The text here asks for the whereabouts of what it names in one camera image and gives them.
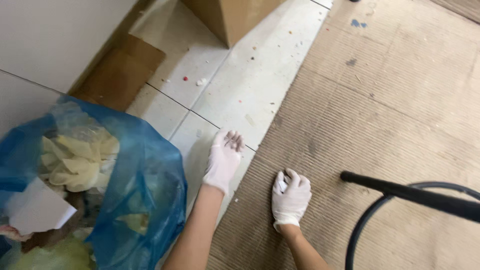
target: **white paper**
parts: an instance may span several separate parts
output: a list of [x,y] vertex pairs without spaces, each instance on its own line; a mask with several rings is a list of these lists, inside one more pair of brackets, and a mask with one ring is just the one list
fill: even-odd
[[5,210],[10,226],[20,235],[60,229],[77,211],[38,177],[23,192],[14,194]]

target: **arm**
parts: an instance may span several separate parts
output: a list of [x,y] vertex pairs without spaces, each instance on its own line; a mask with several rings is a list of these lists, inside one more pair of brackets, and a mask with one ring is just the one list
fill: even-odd
[[220,130],[217,133],[195,205],[162,270],[205,269],[218,212],[244,147],[238,132]]
[[287,241],[298,270],[329,270],[327,263],[303,237],[300,227],[292,224],[278,225],[278,230]]
[[183,232],[168,256],[164,270],[205,269],[223,192],[203,184]]
[[287,169],[287,174],[279,172],[273,186],[273,226],[285,238],[298,270],[329,270],[327,263],[300,230],[299,221],[312,197],[310,181],[291,169]]

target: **forearm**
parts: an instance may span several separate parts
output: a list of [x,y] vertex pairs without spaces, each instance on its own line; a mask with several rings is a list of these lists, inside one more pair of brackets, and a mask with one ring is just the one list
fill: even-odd
[[292,252],[298,270],[330,270],[324,259],[305,239],[300,227],[284,224],[278,228]]
[[223,200],[218,188],[203,184],[163,270],[204,270],[207,265],[215,223]]

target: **gloved hand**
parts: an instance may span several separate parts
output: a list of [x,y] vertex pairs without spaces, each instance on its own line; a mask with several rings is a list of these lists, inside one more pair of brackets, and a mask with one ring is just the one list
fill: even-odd
[[312,197],[310,181],[291,169],[286,171],[288,176],[278,172],[272,191],[272,213],[275,218],[273,227],[277,232],[279,224],[300,227],[299,221]]
[[244,148],[243,137],[238,131],[220,129],[210,148],[204,183],[215,186],[228,195],[228,184],[240,164]]

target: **blue plastic bag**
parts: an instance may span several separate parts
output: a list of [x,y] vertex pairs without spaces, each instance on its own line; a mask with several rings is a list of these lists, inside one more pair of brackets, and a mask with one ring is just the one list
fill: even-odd
[[[92,243],[97,268],[154,269],[185,223],[187,182],[179,150],[144,120],[72,97],[57,101],[67,102],[76,103],[120,142],[99,216],[86,240]],[[62,116],[47,114],[4,136],[0,207],[11,192],[23,191],[37,176],[41,138],[60,123],[69,124]],[[124,217],[147,219],[145,231],[131,229]]]

